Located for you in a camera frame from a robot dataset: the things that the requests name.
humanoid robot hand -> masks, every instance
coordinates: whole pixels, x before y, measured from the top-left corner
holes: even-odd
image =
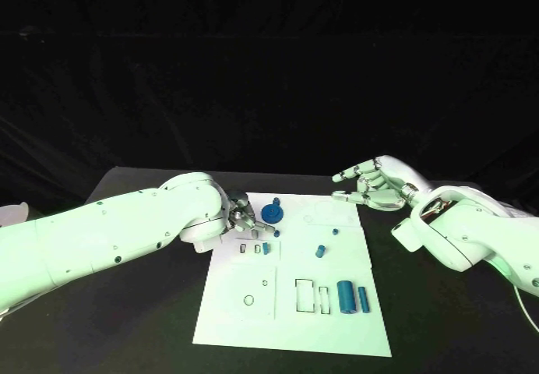
[[[365,205],[376,210],[391,211],[407,203],[410,206],[432,190],[432,185],[413,168],[390,156],[380,156],[344,169],[332,181],[357,177],[357,192],[335,191],[338,201]]]

black curtain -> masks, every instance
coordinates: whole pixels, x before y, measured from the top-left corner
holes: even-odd
[[[0,203],[64,210],[113,166],[331,175],[390,154],[533,209],[525,13],[178,4],[2,12]]]

black table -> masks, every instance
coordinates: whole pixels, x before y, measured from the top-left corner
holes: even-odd
[[[87,202],[182,172],[115,168]],[[210,174],[224,189],[247,192],[327,195],[352,188],[322,176]],[[539,372],[537,335],[511,285],[485,263],[456,273],[423,249],[406,252],[388,230],[407,212],[358,207],[391,358],[191,344],[210,252],[195,254],[175,239],[0,322],[0,372]],[[521,297],[539,320],[539,299]]]

robotic hand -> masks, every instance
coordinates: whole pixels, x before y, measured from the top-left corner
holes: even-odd
[[[230,229],[275,231],[256,221],[246,194],[226,193],[204,173],[0,228],[0,319],[73,279],[162,248],[177,235],[204,252],[207,239]]]
[[[498,203],[469,187],[433,186],[400,160],[376,157],[332,176],[358,177],[357,192],[335,191],[338,201],[376,210],[412,207],[391,234],[403,247],[423,246],[442,264],[463,271],[486,261],[521,290],[539,296],[539,218]]]

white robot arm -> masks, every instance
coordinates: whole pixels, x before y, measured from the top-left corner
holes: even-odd
[[[332,176],[358,177],[357,192],[332,198],[377,210],[412,206],[391,234],[412,252],[423,246],[456,271],[486,261],[521,290],[539,296],[539,218],[469,187],[433,188],[400,160],[376,157]]]
[[[272,232],[241,192],[204,173],[34,221],[0,228],[0,318],[61,284],[154,252],[178,235],[194,243],[234,228]]]

